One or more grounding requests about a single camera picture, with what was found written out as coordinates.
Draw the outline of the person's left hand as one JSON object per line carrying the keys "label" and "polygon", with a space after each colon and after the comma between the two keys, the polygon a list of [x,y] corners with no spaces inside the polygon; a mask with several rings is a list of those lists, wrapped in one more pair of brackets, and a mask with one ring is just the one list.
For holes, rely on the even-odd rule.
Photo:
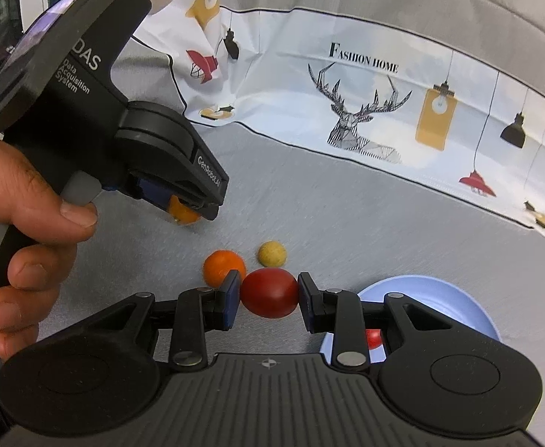
{"label": "person's left hand", "polygon": [[78,206],[58,196],[20,151],[0,140],[0,223],[36,241],[15,252],[0,288],[0,358],[33,344],[38,325],[60,295],[77,244],[94,234],[92,203]]}

